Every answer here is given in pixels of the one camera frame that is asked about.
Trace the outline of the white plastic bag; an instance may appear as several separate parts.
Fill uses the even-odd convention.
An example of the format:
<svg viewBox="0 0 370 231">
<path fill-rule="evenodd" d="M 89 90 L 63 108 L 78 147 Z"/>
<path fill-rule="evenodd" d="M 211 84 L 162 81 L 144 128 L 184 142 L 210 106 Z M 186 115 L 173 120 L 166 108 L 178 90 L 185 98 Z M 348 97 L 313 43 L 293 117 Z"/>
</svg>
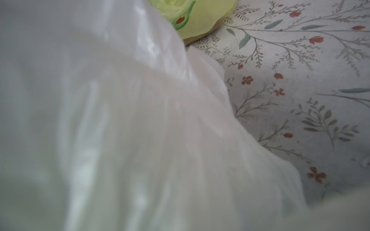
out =
<svg viewBox="0 0 370 231">
<path fill-rule="evenodd" d="M 1 230 L 369 228 L 369 1 L 1 1 Z"/>
</svg>

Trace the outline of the yellow-green plastic bag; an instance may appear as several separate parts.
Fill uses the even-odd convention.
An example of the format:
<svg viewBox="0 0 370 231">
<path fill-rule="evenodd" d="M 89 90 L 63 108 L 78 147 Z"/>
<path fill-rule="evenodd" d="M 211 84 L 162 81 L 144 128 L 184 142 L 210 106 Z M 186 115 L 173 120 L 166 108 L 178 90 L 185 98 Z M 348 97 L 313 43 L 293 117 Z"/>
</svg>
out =
<svg viewBox="0 0 370 231">
<path fill-rule="evenodd" d="M 183 39 L 209 34 L 224 16 L 232 13 L 237 0 L 150 0 Z"/>
</svg>

